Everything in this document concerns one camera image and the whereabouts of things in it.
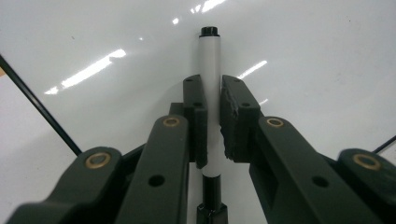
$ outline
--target black marker cap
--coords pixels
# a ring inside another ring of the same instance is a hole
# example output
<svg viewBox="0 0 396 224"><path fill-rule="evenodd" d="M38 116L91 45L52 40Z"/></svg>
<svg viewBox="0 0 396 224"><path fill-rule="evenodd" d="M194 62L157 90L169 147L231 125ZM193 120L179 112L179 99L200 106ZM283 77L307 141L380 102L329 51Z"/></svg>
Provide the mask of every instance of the black marker cap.
<svg viewBox="0 0 396 224"><path fill-rule="evenodd" d="M218 35L218 27L215 26L206 26L201 29L201 35L199 37L204 36L220 36Z"/></svg>

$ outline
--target black line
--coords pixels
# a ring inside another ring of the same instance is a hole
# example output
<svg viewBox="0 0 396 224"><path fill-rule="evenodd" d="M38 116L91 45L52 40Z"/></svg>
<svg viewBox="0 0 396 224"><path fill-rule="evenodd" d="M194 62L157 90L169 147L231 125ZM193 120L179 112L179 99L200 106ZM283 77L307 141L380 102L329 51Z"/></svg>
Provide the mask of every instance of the black line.
<svg viewBox="0 0 396 224"><path fill-rule="evenodd" d="M33 106L40 112L44 119L49 123L49 125L55 130L59 136L64 140L64 142L70 147L70 149L78 156L81 153L81 149L76 145L75 142L70 138L70 136L64 131L64 129L59 125L56 119L50 114L46 107L41 104L33 92L26 86L22 79L14 72L11 66L8 65L6 60L0 54L0 67L6 72L6 74L11 78L11 80L17 85L17 87L23 92L23 94L29 99Z"/></svg>
<svg viewBox="0 0 396 224"><path fill-rule="evenodd" d="M380 147L378 147L376 150L374 150L374 153L379 153L380 151L384 150L386 147L390 146L394 141L396 141L396 135L391 137L386 143L382 144Z"/></svg>

